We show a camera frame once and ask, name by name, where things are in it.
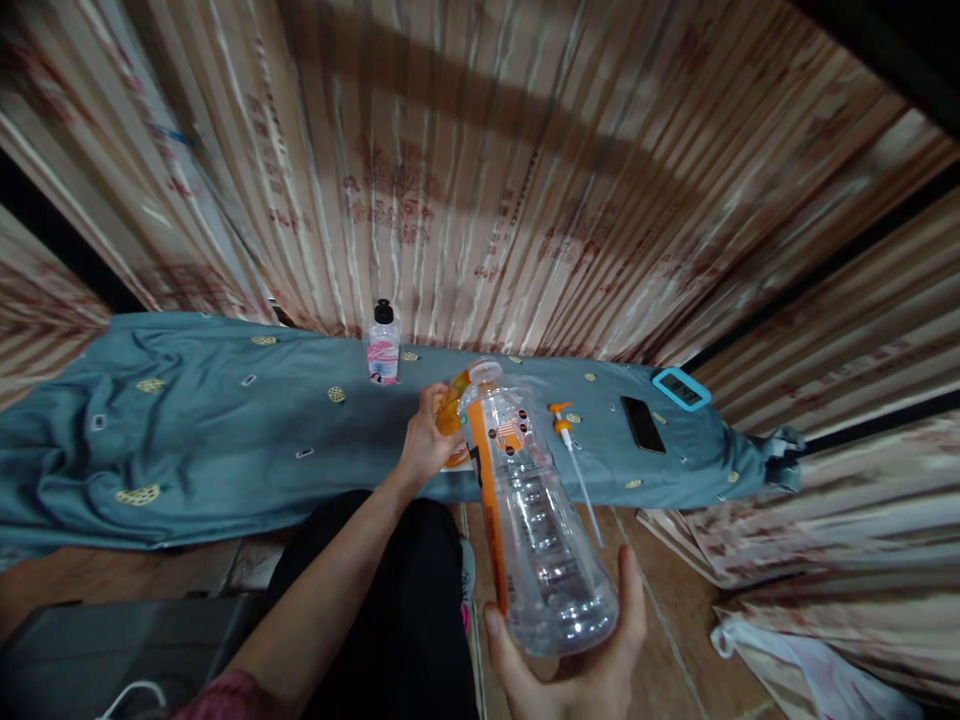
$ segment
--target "curtain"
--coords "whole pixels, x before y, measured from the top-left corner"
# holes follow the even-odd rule
[[[5,143],[154,309],[680,361],[955,153],[781,0],[20,14]]]
[[[52,380],[109,310],[0,206],[0,410]]]
[[[150,310],[271,322],[254,265],[112,2],[16,3],[0,146]]]
[[[808,438],[960,388],[960,191],[694,374],[741,432]]]
[[[909,695],[960,701],[960,411],[801,468],[798,496],[637,518],[711,582],[742,590],[715,608],[721,620],[816,638]],[[740,652],[785,709],[810,711],[796,668]]]
[[[955,709],[960,702],[958,571],[960,565],[902,567],[794,578],[742,593],[717,614],[721,621],[736,618],[763,630],[818,639],[882,682],[928,703],[953,701]],[[757,653],[741,654],[754,667]],[[757,671],[768,683],[779,680],[771,689],[781,705],[809,706],[791,702],[802,693],[780,680],[795,673],[764,672],[762,666]]]
[[[795,573],[960,559],[960,411],[800,463],[803,492],[638,519],[703,575],[743,588]]]

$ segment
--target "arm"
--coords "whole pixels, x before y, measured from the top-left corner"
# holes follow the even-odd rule
[[[444,437],[437,430],[436,406],[445,392],[446,386],[437,383],[420,393],[420,410],[407,424],[397,467],[290,586],[227,666],[227,671],[243,670],[253,676],[284,716],[303,712],[363,605],[404,509],[460,441],[459,434]]]

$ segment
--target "digital clock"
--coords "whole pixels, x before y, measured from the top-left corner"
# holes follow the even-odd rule
[[[710,391],[680,368],[667,368],[654,375],[656,388],[687,412],[710,402]]]

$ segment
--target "pink sleeve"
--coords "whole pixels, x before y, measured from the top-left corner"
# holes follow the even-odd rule
[[[231,670],[207,685],[173,720],[266,720],[272,716],[257,681],[243,670]]]

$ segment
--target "leg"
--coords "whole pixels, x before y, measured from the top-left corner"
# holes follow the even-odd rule
[[[284,550],[272,607],[369,496],[334,498]],[[415,500],[390,538],[370,592],[303,717],[476,717],[473,671],[460,615],[461,549],[442,505]]]

